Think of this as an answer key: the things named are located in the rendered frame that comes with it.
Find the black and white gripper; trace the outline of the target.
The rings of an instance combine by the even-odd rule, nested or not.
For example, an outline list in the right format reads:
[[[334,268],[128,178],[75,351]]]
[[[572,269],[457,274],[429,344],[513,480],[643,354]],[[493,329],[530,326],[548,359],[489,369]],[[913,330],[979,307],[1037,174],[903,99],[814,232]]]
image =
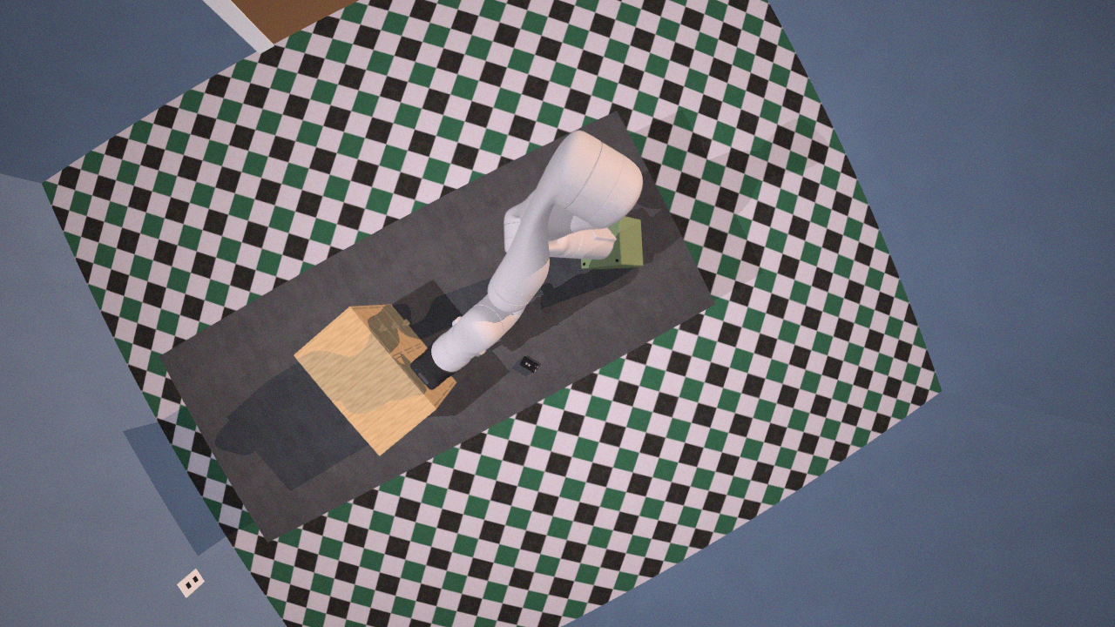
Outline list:
[[[410,364],[413,372],[421,378],[423,384],[430,390],[438,388],[442,382],[447,380],[452,374],[460,372],[463,366],[467,364],[467,361],[450,360],[449,354],[443,349],[445,334],[443,332],[442,337],[435,338],[429,346],[430,348],[427,348]]]

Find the light wooden chest of drawers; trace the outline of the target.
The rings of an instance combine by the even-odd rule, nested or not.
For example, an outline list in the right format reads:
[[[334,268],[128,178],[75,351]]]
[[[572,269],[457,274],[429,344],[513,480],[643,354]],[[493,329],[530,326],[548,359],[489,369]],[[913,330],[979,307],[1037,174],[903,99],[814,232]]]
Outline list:
[[[395,361],[425,345],[413,345],[407,353],[392,356],[355,312],[359,308],[388,307],[392,305],[349,307],[294,354],[379,455],[438,408],[456,384],[450,382],[450,388],[434,405]]]

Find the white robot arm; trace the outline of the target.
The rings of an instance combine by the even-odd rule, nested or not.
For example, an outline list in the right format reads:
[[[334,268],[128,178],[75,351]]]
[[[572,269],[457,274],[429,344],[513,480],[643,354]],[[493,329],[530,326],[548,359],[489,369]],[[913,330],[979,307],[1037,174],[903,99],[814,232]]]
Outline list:
[[[626,218],[642,186],[644,179],[632,160],[588,132],[571,132],[555,149],[535,193],[524,206],[507,210],[506,255],[491,274],[489,295],[443,336],[450,360],[469,361],[517,324],[547,277],[550,257],[605,259],[615,242],[605,226]]]

